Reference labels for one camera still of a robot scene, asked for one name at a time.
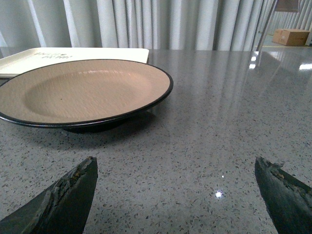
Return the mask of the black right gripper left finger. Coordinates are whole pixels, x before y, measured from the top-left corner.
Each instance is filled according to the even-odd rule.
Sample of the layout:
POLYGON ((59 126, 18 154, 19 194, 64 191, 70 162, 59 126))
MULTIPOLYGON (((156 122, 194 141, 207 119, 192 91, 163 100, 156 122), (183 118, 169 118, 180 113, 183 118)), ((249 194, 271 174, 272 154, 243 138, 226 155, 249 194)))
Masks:
POLYGON ((2 234, 81 234, 98 178, 95 157, 88 157, 27 204, 0 222, 2 234))

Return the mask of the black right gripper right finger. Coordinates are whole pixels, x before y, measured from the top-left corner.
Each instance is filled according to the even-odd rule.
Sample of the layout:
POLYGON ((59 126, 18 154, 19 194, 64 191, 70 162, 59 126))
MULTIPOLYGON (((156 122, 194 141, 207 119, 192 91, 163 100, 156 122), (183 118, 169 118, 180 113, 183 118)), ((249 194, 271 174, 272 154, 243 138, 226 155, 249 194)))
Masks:
POLYGON ((268 214, 279 234, 310 234, 312 188, 281 167, 262 157, 255 160, 254 173, 268 214))

